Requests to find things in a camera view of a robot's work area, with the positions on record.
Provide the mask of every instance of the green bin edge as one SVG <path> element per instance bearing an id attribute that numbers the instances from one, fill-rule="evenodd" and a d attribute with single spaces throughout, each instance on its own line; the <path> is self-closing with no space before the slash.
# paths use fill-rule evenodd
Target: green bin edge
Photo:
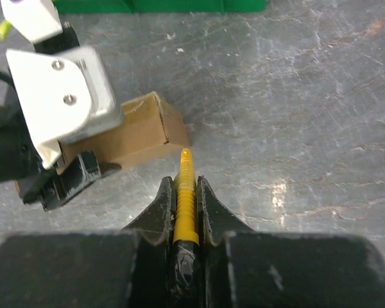
<path id="1" fill-rule="evenodd" d="M 259 12 L 267 0 L 55 0 L 59 13 Z"/>

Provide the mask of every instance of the yellow-green object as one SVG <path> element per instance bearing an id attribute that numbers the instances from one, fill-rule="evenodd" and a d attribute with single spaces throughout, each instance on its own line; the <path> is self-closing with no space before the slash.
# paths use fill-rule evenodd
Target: yellow-green object
<path id="1" fill-rule="evenodd" d="M 6 19 L 0 22 L 0 40 L 5 40 L 7 37 L 7 34 L 12 29 L 12 24 L 8 22 Z"/>
<path id="2" fill-rule="evenodd" d="M 196 224 L 196 182 L 193 156 L 190 150 L 181 152 L 180 172 L 175 178 L 177 208 L 175 217 L 174 240 L 192 241 L 200 244 Z"/>
<path id="3" fill-rule="evenodd" d="M 59 13 L 258 12 L 267 0 L 56 0 Z"/>

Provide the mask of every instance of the marble surface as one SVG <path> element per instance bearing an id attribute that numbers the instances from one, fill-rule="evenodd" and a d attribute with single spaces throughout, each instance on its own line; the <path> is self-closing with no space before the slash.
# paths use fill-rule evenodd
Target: marble surface
<path id="1" fill-rule="evenodd" d="M 252 227 L 361 234 L 385 257 L 385 0 L 63 18 L 97 47 L 120 101 L 155 90 L 183 113 L 197 174 Z M 7 47 L 31 49 L 12 33 L 0 67 Z M 121 228 L 178 160 L 124 170 L 50 213 L 1 184 L 0 235 Z"/>

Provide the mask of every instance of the green plastic bin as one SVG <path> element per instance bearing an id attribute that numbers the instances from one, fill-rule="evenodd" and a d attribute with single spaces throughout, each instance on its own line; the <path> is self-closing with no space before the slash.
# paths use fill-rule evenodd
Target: green plastic bin
<path id="1" fill-rule="evenodd" d="M 59 13 L 258 12 L 267 0 L 55 0 Z"/>

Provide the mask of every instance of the gray table surface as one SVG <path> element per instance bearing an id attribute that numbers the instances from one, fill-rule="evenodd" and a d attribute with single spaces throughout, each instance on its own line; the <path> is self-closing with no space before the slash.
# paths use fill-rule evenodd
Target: gray table surface
<path id="1" fill-rule="evenodd" d="M 155 90 L 183 113 L 197 175 L 249 225 L 360 234 L 385 257 L 385 0 L 63 19 L 101 53 L 119 101 Z M 13 32 L 2 68 L 8 47 L 31 49 Z M 124 170 L 50 213 L 0 184 L 0 235 L 121 228 L 178 164 Z"/>

